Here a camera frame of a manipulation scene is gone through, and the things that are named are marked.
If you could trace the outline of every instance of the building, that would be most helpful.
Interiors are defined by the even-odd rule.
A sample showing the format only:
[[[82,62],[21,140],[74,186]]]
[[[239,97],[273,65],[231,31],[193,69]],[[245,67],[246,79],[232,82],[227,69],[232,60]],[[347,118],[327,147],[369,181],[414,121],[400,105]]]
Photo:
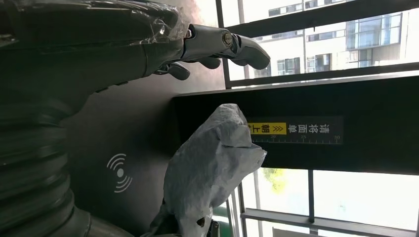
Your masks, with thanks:
[[[244,0],[244,21],[312,10],[346,0]],[[264,70],[229,64],[231,80],[417,62],[418,9],[257,37],[271,56]]]

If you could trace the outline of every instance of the robotic arm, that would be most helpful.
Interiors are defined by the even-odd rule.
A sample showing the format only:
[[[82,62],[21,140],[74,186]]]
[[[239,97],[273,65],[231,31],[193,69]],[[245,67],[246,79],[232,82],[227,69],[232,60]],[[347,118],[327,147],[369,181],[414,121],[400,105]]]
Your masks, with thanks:
[[[179,14],[140,0],[0,0],[0,236],[129,236],[90,221],[69,188],[60,121],[92,93],[153,73],[186,79],[181,61],[269,64],[253,40]]]

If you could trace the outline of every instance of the window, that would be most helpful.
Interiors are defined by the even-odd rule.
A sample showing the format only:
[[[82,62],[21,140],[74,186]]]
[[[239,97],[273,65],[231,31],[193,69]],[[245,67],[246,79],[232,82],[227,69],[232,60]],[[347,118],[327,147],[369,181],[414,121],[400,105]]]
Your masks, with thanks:
[[[328,39],[333,39],[333,38],[343,37],[343,36],[345,36],[345,30],[309,35],[307,36],[306,40],[307,42],[311,42],[311,41],[318,41],[318,40],[328,40]]]
[[[305,3],[305,8],[317,7],[317,0],[308,1]]]
[[[401,13],[346,23],[346,48],[365,48],[400,42]]]
[[[315,170],[315,215],[416,230],[418,185],[419,176]]]
[[[357,231],[372,230],[377,226],[383,227],[380,231],[387,228],[417,229],[419,190],[416,187],[419,186],[419,176],[314,170],[312,177],[314,215],[322,222],[330,220],[336,224],[339,221],[337,229],[343,222],[360,223]],[[246,176],[242,186],[247,236],[362,237],[339,233],[338,230],[332,232],[320,227],[298,226],[302,224],[300,217],[305,216],[308,221],[308,178],[307,170],[280,168],[260,168]],[[276,213],[281,216],[280,222],[285,220],[285,216],[290,217],[286,225],[252,218],[266,214],[266,220],[275,220]],[[299,221],[293,225],[293,221],[297,221],[295,214]]]
[[[416,19],[419,9],[412,11],[414,12],[406,14],[406,17],[401,13],[393,13],[316,27],[315,30],[319,33],[309,28],[263,36],[260,45],[273,58],[271,76],[287,75],[285,70],[277,68],[277,60],[285,58],[300,58],[300,73],[418,62],[419,36],[415,26],[418,25]],[[364,49],[371,49],[366,60],[349,60],[349,53],[361,51],[363,54]],[[316,55],[323,54],[328,55],[324,60],[315,58]],[[243,67],[231,61],[228,65],[230,80],[251,79],[260,75],[254,74],[251,67],[247,69],[249,73],[245,74]]]
[[[336,2],[345,2],[345,0],[324,0],[324,1],[313,0],[313,1],[306,2],[305,8],[308,9],[308,8],[313,8],[317,6],[329,5]]]
[[[282,234],[290,231],[292,233],[310,233],[309,228],[252,219],[246,219],[246,228],[248,237],[287,237],[287,235]]]
[[[291,32],[274,34],[274,35],[272,35],[272,38],[273,39],[289,39],[289,38],[299,37],[302,34],[303,34],[303,30],[291,31]]]
[[[278,75],[300,74],[300,58],[278,60]]]
[[[307,170],[260,168],[242,182],[245,207],[308,215],[307,179]]]
[[[271,73],[271,64],[269,64],[265,69],[256,70],[254,69],[254,77],[255,78],[266,78],[272,76]]]
[[[331,54],[307,57],[307,72],[324,72],[331,70]]]
[[[270,9],[268,11],[268,14],[269,16],[277,16],[277,15],[291,13],[291,12],[300,11],[300,10],[302,10],[302,4],[294,4],[294,5],[279,7],[275,9]]]
[[[349,68],[364,68],[372,66],[372,49],[349,52]]]

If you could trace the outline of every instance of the plastic wrap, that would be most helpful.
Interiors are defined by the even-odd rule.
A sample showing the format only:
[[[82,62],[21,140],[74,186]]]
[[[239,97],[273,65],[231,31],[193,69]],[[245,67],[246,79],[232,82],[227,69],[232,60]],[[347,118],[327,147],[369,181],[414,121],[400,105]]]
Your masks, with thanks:
[[[166,43],[189,26],[181,8],[140,0],[0,0],[2,8],[17,39],[36,46]]]
[[[219,106],[170,160],[165,202],[143,237],[159,236],[155,235],[158,226],[167,225],[168,215],[176,217],[182,236],[206,236],[212,209],[223,204],[242,179],[262,165],[265,155],[266,151],[251,142],[239,107]]]

